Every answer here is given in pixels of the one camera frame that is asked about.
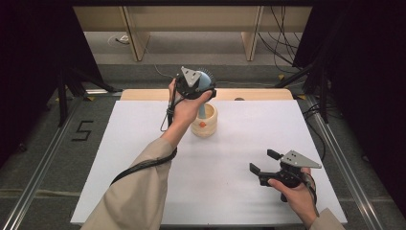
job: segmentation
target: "aluminum rail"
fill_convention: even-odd
[[[18,229],[19,225],[21,224],[24,216],[26,215],[30,205],[34,199],[35,193],[39,188],[46,172],[48,171],[49,167],[51,166],[54,156],[57,153],[57,150],[63,141],[63,137],[65,136],[66,130],[72,121],[72,118],[77,111],[77,108],[80,105],[82,98],[74,98],[73,103],[71,105],[71,111],[68,114],[68,117],[65,123],[60,126],[56,134],[53,137],[50,145],[48,146],[47,150],[44,153],[41,161],[39,162],[33,176],[30,179],[30,182],[24,189],[21,197],[15,203],[14,207],[12,208],[8,219],[6,220],[5,225],[3,226],[3,230],[14,230]]]
[[[316,100],[314,99],[313,96],[309,96],[308,98],[309,98],[308,103],[310,106],[316,104]],[[362,217],[364,218],[364,221],[366,222],[368,228],[376,230],[385,229],[382,224],[382,221],[377,216],[372,203],[368,199],[367,194],[364,192],[364,190],[361,187],[361,184],[356,178],[355,173],[353,172],[349,164],[349,161],[347,160],[346,156],[341,150],[340,145],[335,139],[334,134],[332,133],[329,125],[323,121],[320,114],[318,113],[315,114],[315,118],[316,122],[319,125],[320,130],[323,133],[325,140],[327,141],[327,144],[338,165],[338,168],[340,169],[341,174],[343,175],[347,185],[349,186],[353,199],[357,204],[358,209]]]

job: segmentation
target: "floor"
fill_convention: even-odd
[[[276,46],[270,34],[261,35],[271,47]],[[271,35],[274,38],[279,36],[279,34]],[[134,61],[129,46],[125,44],[125,33],[85,33],[85,36],[104,81],[117,88],[166,88],[170,81],[169,76],[178,73],[183,65],[209,69],[216,79],[221,81],[218,87],[270,87],[280,82],[280,78],[291,75],[287,72],[297,71],[279,57],[274,59],[274,55],[260,39],[255,59],[247,61],[239,33],[152,33],[147,53],[143,60],[138,62]],[[287,40],[292,47],[298,46],[300,37],[300,34],[287,34]],[[284,45],[279,44],[277,50],[288,60],[290,56],[294,56],[290,48],[289,55]],[[301,95],[304,80],[297,80],[288,89],[294,95]],[[97,88],[91,83],[86,83],[85,87]],[[297,100],[303,112],[312,105],[310,98],[312,97]],[[30,137],[25,141],[27,150],[16,152],[0,169],[2,224],[6,224],[8,216],[13,214],[13,208],[27,192],[28,185],[33,184],[32,179],[33,175],[37,174],[37,167],[45,165],[43,172],[40,173],[41,177],[36,178],[38,181],[37,187],[33,190],[34,196],[28,199],[29,205],[25,206],[25,209],[19,210],[22,218],[13,229],[79,229],[79,226],[70,223],[70,218],[96,156],[111,110],[120,97],[104,95],[87,97],[84,100],[73,97],[69,99],[71,114],[69,125],[64,126],[62,131],[57,127],[59,117],[55,94],[48,102],[49,109],[44,110]],[[334,106],[333,97],[329,98],[328,107],[328,126],[348,160],[362,193],[375,210],[381,224],[376,229],[406,229],[405,218],[397,210],[368,161],[362,158],[363,152],[345,117]],[[369,226],[369,221],[363,217],[359,202],[354,198],[333,149],[323,136],[319,137],[322,134],[322,127],[317,122],[317,116],[308,118],[309,131],[321,156],[324,151],[326,152],[324,165],[327,174],[348,217],[349,223],[345,227],[354,230],[373,229]],[[74,140],[86,136],[84,133],[77,133],[79,126],[82,130],[91,130],[87,141]],[[61,138],[56,140],[56,134],[59,133]],[[44,163],[44,155],[49,156],[48,163]],[[304,228],[280,226],[275,229]]]

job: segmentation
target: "white table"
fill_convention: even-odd
[[[212,101],[218,110],[217,132],[206,139],[188,131],[169,173],[162,220],[170,226],[278,226],[301,221],[280,193],[259,185],[249,163],[277,172],[279,162],[266,155],[295,150],[322,164],[296,101]],[[71,219],[82,224],[112,179],[152,140],[168,103],[119,101],[112,112],[92,170]],[[329,208],[347,220],[324,168],[312,171],[319,211]]]

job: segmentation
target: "person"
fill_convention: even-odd
[[[309,168],[302,168],[302,172],[310,175]],[[314,188],[314,181],[310,180],[310,182]],[[313,197],[305,184],[301,183],[298,187],[291,189],[284,186],[276,179],[269,179],[268,183],[274,189],[284,194],[290,208],[296,213],[296,215],[298,215],[306,229],[344,229],[343,225],[331,213],[331,211],[329,211],[329,209],[323,210],[320,215],[318,215],[317,209],[313,205]]]
[[[172,98],[173,87],[174,80],[169,85],[169,99]],[[172,124],[159,138],[146,146],[131,166],[169,156],[195,120],[199,106],[206,102],[211,94],[211,91],[207,91],[195,100],[183,100],[178,103]],[[159,229],[168,191],[169,169],[170,161],[132,173],[113,183],[81,229]],[[311,211],[305,208],[307,202],[300,203],[302,198],[311,199],[311,196],[307,197],[301,188],[288,191],[279,181],[270,180],[269,183],[286,195],[292,209],[306,227],[320,223],[327,224],[324,226],[332,229],[330,223],[318,220],[331,218],[332,215],[325,216],[322,213],[319,218],[315,218]]]

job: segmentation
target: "sleeve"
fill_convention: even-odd
[[[322,229],[343,230],[345,228],[329,209],[325,209],[322,213],[320,213],[320,216],[316,218],[316,220],[314,220],[313,224],[311,224],[310,227],[310,230]]]
[[[173,147],[158,138],[131,166],[170,155]],[[170,162],[130,174],[111,185],[81,229],[159,229],[168,191]]]

